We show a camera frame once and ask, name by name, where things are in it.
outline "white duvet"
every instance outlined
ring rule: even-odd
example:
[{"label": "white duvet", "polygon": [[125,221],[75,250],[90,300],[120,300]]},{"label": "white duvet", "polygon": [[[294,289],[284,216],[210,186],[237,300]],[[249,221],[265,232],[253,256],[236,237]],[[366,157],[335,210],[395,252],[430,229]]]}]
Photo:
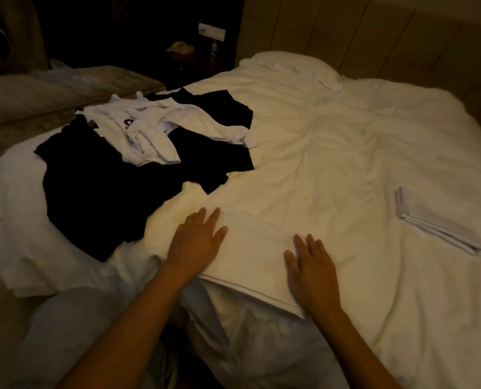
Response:
[{"label": "white duvet", "polygon": [[[404,387],[481,387],[481,253],[472,257],[398,220],[394,201],[404,186],[481,238],[481,131],[463,105],[441,90],[381,80],[348,80],[338,93],[263,68],[188,87],[193,94],[222,89],[254,112],[256,169],[232,174],[210,196],[188,183],[151,216],[142,241],[121,245],[106,264],[72,246],[46,217],[46,166],[33,150],[55,132],[8,150],[0,158],[7,286],[44,294],[115,289],[123,279],[139,290],[155,270],[151,256],[170,241],[160,218],[176,222],[213,202],[322,238],[344,309]],[[187,330],[225,387],[346,386],[310,320],[203,284],[205,297],[184,295]],[[226,341],[212,329],[210,300]]]}]

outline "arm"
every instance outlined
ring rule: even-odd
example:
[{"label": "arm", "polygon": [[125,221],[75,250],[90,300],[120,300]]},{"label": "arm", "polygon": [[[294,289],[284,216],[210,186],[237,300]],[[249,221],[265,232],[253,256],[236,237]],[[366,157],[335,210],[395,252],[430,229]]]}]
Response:
[{"label": "arm", "polygon": [[291,293],[334,352],[351,389],[400,389],[341,309],[336,267],[321,240],[294,236],[298,259],[284,253]]},{"label": "arm", "polygon": [[71,368],[57,389],[138,388],[179,294],[217,256],[228,229],[213,235],[220,211],[206,210],[181,224],[158,273],[121,317]]}]

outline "nightstand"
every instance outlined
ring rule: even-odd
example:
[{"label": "nightstand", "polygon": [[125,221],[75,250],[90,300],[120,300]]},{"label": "nightstand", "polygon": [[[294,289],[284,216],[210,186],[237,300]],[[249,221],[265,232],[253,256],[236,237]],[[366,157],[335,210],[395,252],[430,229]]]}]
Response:
[{"label": "nightstand", "polygon": [[210,56],[191,54],[182,56],[173,52],[165,52],[165,57],[177,64],[181,74],[171,81],[164,81],[167,90],[178,89],[199,80],[207,79],[220,72],[230,71],[224,63],[219,60],[212,61]]}]

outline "white pillow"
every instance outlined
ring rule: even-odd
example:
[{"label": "white pillow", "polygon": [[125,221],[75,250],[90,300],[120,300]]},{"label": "white pillow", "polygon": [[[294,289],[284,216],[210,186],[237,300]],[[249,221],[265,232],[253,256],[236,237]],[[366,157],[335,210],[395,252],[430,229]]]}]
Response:
[{"label": "white pillow", "polygon": [[289,52],[262,52],[252,58],[241,60],[243,67],[258,66],[277,71],[297,72],[318,79],[325,87],[333,91],[341,91],[340,75],[327,63],[304,54]]}]

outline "folded gray cloth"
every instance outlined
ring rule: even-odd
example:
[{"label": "folded gray cloth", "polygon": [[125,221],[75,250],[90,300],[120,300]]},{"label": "folded gray cloth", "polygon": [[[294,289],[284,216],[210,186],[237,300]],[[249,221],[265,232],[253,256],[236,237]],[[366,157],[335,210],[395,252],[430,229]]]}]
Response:
[{"label": "folded gray cloth", "polygon": [[481,240],[472,230],[439,215],[413,191],[399,187],[395,192],[395,200],[398,218],[440,237],[471,255],[476,255],[481,250]]}]

